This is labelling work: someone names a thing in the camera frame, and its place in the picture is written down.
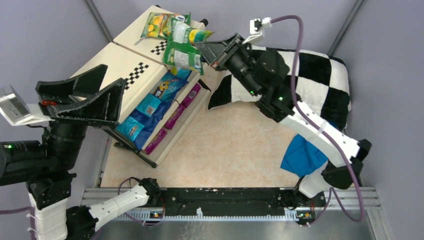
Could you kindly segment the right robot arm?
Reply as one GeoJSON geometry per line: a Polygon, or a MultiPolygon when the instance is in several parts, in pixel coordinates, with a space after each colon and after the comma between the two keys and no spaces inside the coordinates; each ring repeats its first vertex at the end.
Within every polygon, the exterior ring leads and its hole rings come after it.
{"type": "Polygon", "coordinates": [[[347,136],[312,110],[294,85],[285,83],[295,68],[277,50],[255,50],[238,34],[195,46],[208,65],[229,71],[243,90],[257,98],[256,107],[263,115],[295,131],[325,155],[326,163],[303,175],[294,194],[311,199],[326,190],[360,188],[358,176],[371,143],[347,136]]]}

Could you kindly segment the blue mint candy bag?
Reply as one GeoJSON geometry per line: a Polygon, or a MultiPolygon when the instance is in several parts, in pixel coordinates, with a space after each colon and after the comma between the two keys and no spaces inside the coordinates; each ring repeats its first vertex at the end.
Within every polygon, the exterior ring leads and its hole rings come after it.
{"type": "Polygon", "coordinates": [[[116,130],[141,150],[172,103],[171,98],[162,100],[149,93],[116,130]]]}

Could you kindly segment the purple grape candy bag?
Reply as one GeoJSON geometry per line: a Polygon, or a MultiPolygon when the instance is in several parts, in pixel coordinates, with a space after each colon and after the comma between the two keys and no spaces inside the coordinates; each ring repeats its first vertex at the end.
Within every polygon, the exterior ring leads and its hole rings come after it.
{"type": "Polygon", "coordinates": [[[166,123],[164,124],[164,127],[167,130],[172,130],[173,127],[175,126],[177,120],[181,117],[181,115],[183,114],[183,112],[185,111],[185,107],[183,105],[179,105],[176,110],[172,113],[172,115],[170,116],[170,118],[166,121],[166,123]]]}
{"type": "Polygon", "coordinates": [[[161,128],[160,131],[154,136],[154,138],[150,141],[147,147],[143,150],[147,155],[150,155],[155,148],[161,143],[161,141],[166,137],[167,130],[161,128]]]}
{"type": "Polygon", "coordinates": [[[196,83],[194,87],[186,95],[186,97],[182,100],[180,105],[182,105],[184,108],[187,108],[194,101],[194,99],[199,94],[201,89],[202,89],[202,86],[199,83],[196,83]]]}

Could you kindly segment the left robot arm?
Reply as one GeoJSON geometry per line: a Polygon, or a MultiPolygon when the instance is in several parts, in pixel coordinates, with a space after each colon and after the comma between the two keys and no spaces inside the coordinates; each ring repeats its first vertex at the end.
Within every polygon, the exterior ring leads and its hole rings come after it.
{"type": "Polygon", "coordinates": [[[12,126],[48,124],[41,141],[0,144],[0,184],[26,184],[33,240],[89,240],[116,217],[160,200],[157,180],[143,178],[104,202],[67,206],[76,177],[71,170],[87,128],[113,129],[119,123],[127,82],[118,78],[102,86],[107,69],[99,64],[65,80],[39,81],[36,104],[26,104],[11,86],[0,90],[0,112],[12,126]]]}

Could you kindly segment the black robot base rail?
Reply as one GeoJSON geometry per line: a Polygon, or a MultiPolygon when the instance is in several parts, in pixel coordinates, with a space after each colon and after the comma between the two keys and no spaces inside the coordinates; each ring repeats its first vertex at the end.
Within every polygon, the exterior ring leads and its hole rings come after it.
{"type": "Polygon", "coordinates": [[[118,220],[159,221],[313,221],[326,205],[323,192],[311,200],[290,188],[168,188],[154,205],[134,208],[118,220]]]}

